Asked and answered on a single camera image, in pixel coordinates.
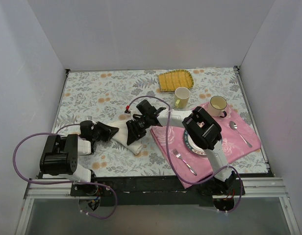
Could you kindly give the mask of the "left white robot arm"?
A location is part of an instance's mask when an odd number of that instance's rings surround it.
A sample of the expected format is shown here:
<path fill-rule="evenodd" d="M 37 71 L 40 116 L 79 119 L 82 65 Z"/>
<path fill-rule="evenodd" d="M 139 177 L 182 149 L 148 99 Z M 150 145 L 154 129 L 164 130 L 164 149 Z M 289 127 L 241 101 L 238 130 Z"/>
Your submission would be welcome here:
<path fill-rule="evenodd" d="M 94 181 L 95 173 L 78 163 L 78 156 L 94 153 L 97 142 L 107 142 L 114 137 L 118 127 L 105 125 L 101 122 L 86 120 L 80 123 L 80 134 L 67 136 L 50 135 L 40 159 L 42 174 L 66 178 L 81 182 L 82 191 L 89 196 L 98 192 L 98 183 Z"/>

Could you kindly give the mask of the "white cloth napkin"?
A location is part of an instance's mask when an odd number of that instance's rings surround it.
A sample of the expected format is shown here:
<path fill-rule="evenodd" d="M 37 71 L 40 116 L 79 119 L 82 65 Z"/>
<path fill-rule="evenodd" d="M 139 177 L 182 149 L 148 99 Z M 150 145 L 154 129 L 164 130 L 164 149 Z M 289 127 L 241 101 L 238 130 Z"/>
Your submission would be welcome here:
<path fill-rule="evenodd" d="M 141 152 L 141 150 L 143 149 L 143 144 L 141 143 L 140 140 L 135 141 L 130 145 L 127 145 L 128 129 L 126 125 L 126 120 L 111 122 L 108 123 L 107 125 L 119 129 L 119 131 L 112 137 L 112 140 L 120 143 L 135 155 L 138 155 Z"/>

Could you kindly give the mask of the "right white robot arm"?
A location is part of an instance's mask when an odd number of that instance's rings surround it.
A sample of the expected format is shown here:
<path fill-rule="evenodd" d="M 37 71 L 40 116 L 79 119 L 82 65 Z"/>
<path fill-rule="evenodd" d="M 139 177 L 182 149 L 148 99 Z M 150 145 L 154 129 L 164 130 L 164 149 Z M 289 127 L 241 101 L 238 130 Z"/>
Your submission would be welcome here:
<path fill-rule="evenodd" d="M 204 150 L 213 174 L 197 182 L 187 181 L 178 173 L 176 176 L 189 185 L 213 181 L 220 194 L 225 195 L 233 191 L 238 172 L 229 165 L 223 152 L 221 126 L 203 107 L 197 106 L 190 111 L 176 111 L 168 105 L 156 109 L 147 101 L 146 96 L 142 97 L 142 101 L 136 107 L 140 113 L 134 114 L 132 119 L 126 122 L 128 145 L 144 137 L 146 130 L 152 126 L 184 128 L 194 143 Z"/>

